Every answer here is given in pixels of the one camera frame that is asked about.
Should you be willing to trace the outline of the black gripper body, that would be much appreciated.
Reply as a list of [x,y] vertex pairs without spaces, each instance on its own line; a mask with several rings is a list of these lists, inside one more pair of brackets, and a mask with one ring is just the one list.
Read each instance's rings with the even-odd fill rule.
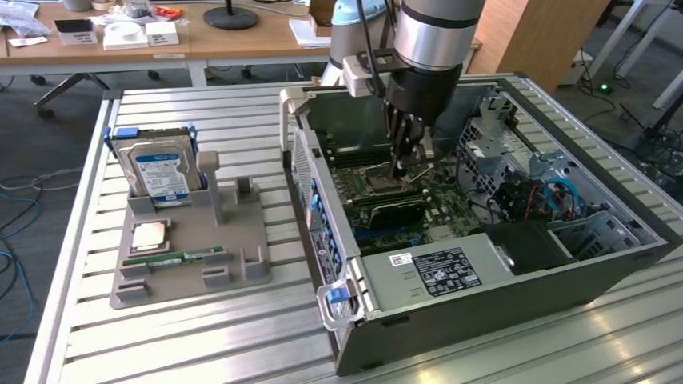
[[462,64],[444,71],[409,68],[390,74],[386,94],[388,113],[412,115],[434,122],[444,112],[461,75]]

